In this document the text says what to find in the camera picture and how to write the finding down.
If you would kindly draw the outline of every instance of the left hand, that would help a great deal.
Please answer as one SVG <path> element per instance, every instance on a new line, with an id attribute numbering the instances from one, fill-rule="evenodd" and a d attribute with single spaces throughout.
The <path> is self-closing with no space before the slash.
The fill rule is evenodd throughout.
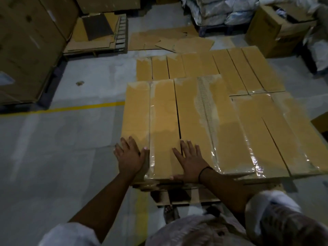
<path id="1" fill-rule="evenodd" d="M 132 136 L 129 137 L 128 142 L 122 137 L 122 147 L 117 143 L 115 145 L 114 155 L 118 160 L 120 174 L 127 177 L 134 177 L 140 171 L 148 149 L 145 147 L 140 152 Z"/>

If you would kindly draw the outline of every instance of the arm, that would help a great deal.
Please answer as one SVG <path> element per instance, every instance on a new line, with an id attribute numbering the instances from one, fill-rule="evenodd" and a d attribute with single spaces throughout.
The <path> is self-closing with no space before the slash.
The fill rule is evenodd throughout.
<path id="1" fill-rule="evenodd" d="M 130 136 L 129 143 L 121 138 L 122 147 L 115 145 L 114 154 L 118 160 L 119 174 L 101 190 L 69 222 L 76 222 L 94 230 L 102 243 L 112 227 L 123 198 L 135 175 L 141 169 L 146 148 L 139 152 L 135 140 Z"/>
<path id="2" fill-rule="evenodd" d="M 200 180 L 205 187 L 226 205 L 240 223 L 244 225 L 245 207 L 254 193 L 231 177 L 221 175 L 213 169 L 206 168 L 209 165 L 202 158 L 199 146 L 196 145 L 194 148 L 190 141 L 187 141 L 187 144 L 188 146 L 184 141 L 181 141 L 181 147 L 185 157 L 177 149 L 173 149 L 175 156 L 184 170 L 184 174 L 175 175 L 172 179 L 182 180 L 186 183 L 198 183 Z"/>

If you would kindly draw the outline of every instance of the right hand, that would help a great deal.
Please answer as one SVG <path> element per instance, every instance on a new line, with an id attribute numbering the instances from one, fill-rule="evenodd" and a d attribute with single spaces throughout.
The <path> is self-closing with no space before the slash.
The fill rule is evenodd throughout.
<path id="1" fill-rule="evenodd" d="M 188 146 L 183 140 L 180 140 L 180 144 L 185 157 L 183 157 L 182 154 L 176 148 L 173 148 L 173 153 L 180 162 L 184 173 L 171 176 L 170 179 L 181 180 L 185 183 L 198 183 L 198 176 L 200 172 L 205 167 L 209 167 L 209 165 L 202 158 L 199 145 L 195 145 L 194 148 L 191 141 L 187 141 L 187 144 L 189 146 L 188 148 Z"/>

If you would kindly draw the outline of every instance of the white sleeve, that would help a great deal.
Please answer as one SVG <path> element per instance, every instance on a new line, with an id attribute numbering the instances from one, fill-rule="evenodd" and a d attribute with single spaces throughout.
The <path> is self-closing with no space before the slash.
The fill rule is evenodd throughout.
<path id="1" fill-rule="evenodd" d="M 59 224 L 43 236 L 39 246 L 99 246 L 93 229 L 80 223 Z"/>
<path id="2" fill-rule="evenodd" d="M 261 241 L 260 221 L 268 206 L 272 203 L 301 212 L 300 206 L 282 191 L 263 191 L 254 195 L 247 203 L 245 210 L 245 227 L 248 237 L 253 242 Z"/>

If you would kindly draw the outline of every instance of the bare foot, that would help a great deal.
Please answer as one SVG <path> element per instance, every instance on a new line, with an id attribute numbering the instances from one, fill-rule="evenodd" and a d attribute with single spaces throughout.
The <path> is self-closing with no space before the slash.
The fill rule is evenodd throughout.
<path id="1" fill-rule="evenodd" d="M 166 224 L 171 223 L 179 218 L 180 218 L 179 212 L 176 207 L 173 207 L 173 205 L 164 206 L 164 220 Z"/>

